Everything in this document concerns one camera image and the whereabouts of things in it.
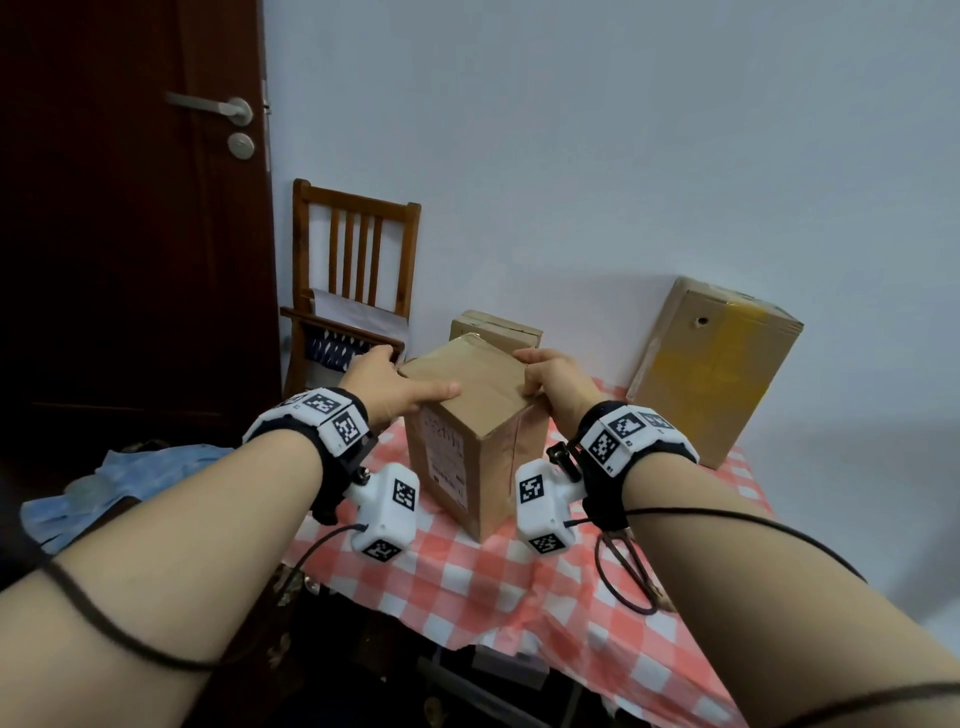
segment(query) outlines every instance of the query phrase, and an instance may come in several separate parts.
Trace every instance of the door handle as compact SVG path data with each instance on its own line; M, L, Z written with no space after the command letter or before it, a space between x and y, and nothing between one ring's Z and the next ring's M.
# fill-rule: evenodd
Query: door handle
M184 96L181 93L167 91L167 103L175 107L185 107L197 111L219 113L232 121L238 127L245 127L253 121L253 109L250 104L238 96L227 99L226 102L202 99L199 96Z

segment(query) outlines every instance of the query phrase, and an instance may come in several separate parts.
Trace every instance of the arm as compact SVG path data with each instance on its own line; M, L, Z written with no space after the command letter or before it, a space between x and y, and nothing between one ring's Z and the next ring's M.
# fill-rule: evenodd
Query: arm
M390 347L357 357L343 386L371 425L456 385L394 372ZM196 660L223 654L293 539L323 478L302 435L268 432L65 550L58 561L117 624ZM109 642L34 572L0 594L0 725L180 725L206 675Z
M522 350L527 389L541 386L560 431L572 436L605 397L576 363ZM678 455L634 465L626 509L697 506L769 518ZM684 623L751 726L768 728L865 692L960 680L960 662L882 595L822 551L753 523L691 516L630 518ZM960 698L876 708L836 726L953 726Z

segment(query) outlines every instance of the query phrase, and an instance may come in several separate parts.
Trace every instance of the white paper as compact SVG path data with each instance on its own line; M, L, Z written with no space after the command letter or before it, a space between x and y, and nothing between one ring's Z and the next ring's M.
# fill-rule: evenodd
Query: white paper
M467 470L464 466L464 438L457 430L424 407L420 431L426 444L430 478L462 508L467 508Z

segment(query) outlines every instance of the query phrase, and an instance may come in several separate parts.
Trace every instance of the cardboard box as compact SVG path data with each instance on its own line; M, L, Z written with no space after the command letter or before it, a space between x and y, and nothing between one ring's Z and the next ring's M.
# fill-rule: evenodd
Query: cardboard box
M685 434L719 468L804 325L752 296L678 278L627 399Z
M543 332L538 328L500 319L481 311L464 311L450 323L450 341L465 333L479 334L488 344L493 344L506 353L513 353L517 349L536 349L543 338Z
M523 365L469 333L400 367L411 379L452 379L463 393L406 418L420 487L479 542L516 512L514 473L543 457L543 395L523 397Z

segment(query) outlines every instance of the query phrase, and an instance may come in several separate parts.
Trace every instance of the checkered tablecloth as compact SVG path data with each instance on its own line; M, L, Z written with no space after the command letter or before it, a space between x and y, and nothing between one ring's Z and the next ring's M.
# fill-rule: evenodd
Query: checkered tablecloth
M622 390L607 388L614 396ZM553 423L547 446L562 439ZM409 466L403 421L380 435L366 465ZM770 508L750 467L734 449L716 474L740 495ZM341 522L352 522L345 501ZM582 517L577 503L573 517ZM365 607L393 615L449 649L484 644L507 654L540 655L592 691L664 728L743 726L739 712L674 615L643 617L623 607L593 563L598 529L577 529L577 544L560 556L535 558L505 523L482 545L474 542L426 493L420 493L417 539L387 564L354 554L349 534L322 546L305 573ZM327 529L307 517L284 557L295 563ZM603 549L604 572L628 598L642 593Z

